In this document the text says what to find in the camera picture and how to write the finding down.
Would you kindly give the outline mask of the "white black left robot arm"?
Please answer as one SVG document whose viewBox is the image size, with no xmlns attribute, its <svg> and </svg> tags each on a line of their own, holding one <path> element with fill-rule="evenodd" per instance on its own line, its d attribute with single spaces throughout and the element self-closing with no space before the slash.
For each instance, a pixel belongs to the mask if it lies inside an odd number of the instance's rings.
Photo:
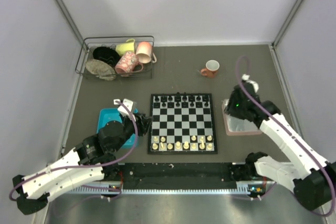
<svg viewBox="0 0 336 224">
<path fill-rule="evenodd" d="M 17 208 L 24 215 L 36 213 L 62 194 L 103 180 L 114 180 L 119 174 L 116 152 L 131 136 L 144 136 L 153 118 L 142 113 L 121 116 L 109 121 L 98 133 L 86 137 L 58 161 L 32 175 L 17 175 L 13 190 L 18 193 Z"/>
</svg>

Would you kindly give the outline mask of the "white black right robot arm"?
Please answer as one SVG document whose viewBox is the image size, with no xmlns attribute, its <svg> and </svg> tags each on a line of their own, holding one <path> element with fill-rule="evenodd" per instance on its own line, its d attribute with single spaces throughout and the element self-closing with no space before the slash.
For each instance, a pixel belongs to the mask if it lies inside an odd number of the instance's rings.
<svg viewBox="0 0 336 224">
<path fill-rule="evenodd" d="M 271 101 L 261 102 L 258 85 L 243 81 L 234 86 L 225 114 L 247 120 L 267 135 L 290 160 L 283 164 L 263 152 L 250 153 L 241 168 L 233 168 L 236 181 L 266 177 L 288 189 L 309 211 L 331 203 L 335 208 L 335 163 L 315 152 L 289 125 Z"/>
</svg>

